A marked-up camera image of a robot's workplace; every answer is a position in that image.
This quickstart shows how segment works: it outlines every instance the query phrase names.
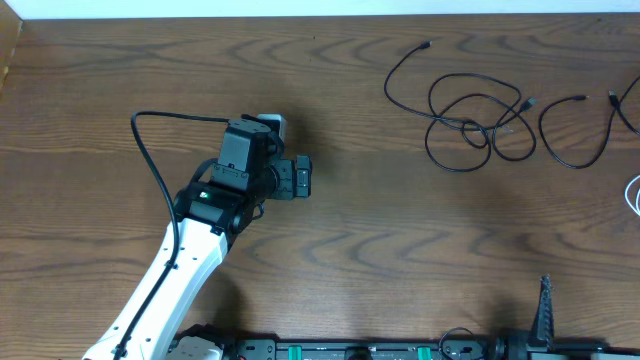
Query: wooden table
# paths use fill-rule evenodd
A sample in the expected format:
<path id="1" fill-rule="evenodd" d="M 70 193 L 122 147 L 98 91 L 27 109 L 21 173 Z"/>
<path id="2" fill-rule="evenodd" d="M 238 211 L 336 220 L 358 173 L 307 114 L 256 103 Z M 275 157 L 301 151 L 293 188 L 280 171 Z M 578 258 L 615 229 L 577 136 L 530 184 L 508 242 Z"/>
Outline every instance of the wooden table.
<path id="1" fill-rule="evenodd" d="M 390 104 L 390 84 L 426 108 L 430 83 L 473 71 L 538 105 L 588 94 L 545 121 L 568 160 L 587 159 L 610 107 L 638 74 L 640 16 L 417 16 L 30 21 L 0 105 L 0 354 L 77 359 L 118 315 L 164 236 L 167 210 L 129 128 L 142 109 L 237 117 L 281 113 L 287 152 L 314 161 L 313 195 L 270 201 L 208 280 L 183 327 L 210 322 L 282 338 L 438 338 L 454 326 L 528 328 L 550 273 L 559 336 L 640 347 L 640 222 L 622 192 L 640 139 L 615 119 L 586 170 L 539 142 L 453 174 L 426 156 L 428 122 Z M 473 91 L 443 84 L 434 101 Z M 627 113 L 638 125 L 638 101 Z M 500 108 L 452 111 L 483 124 Z M 143 119 L 172 193 L 215 156 L 223 125 Z M 521 125 L 505 152 L 529 146 Z M 443 162 L 483 155 L 439 128 Z"/>

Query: cable connector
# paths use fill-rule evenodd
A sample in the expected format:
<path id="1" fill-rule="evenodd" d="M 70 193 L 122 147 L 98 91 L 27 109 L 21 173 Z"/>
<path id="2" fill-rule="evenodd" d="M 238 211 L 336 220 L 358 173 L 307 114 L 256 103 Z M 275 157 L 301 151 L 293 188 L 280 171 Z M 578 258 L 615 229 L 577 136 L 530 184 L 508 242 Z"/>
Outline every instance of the cable connector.
<path id="1" fill-rule="evenodd" d="M 525 112 L 525 111 L 527 111 L 527 110 L 531 109 L 531 108 L 533 107 L 533 105 L 535 105 L 535 104 L 536 104 L 536 102 L 538 102 L 536 99 L 534 99 L 534 98 L 528 98 L 528 99 L 527 99 L 527 101 L 523 102 L 523 103 L 520 105 L 520 111 L 519 111 L 519 112 L 523 113 L 523 112 Z"/>
<path id="2" fill-rule="evenodd" d="M 620 107 L 620 99 L 618 99 L 618 95 L 613 91 L 609 91 L 609 102 L 611 103 L 611 106 L 616 109 Z"/>
<path id="3" fill-rule="evenodd" d="M 418 46 L 418 50 L 424 50 L 431 47 L 431 40 L 423 42 L 422 45 Z"/>

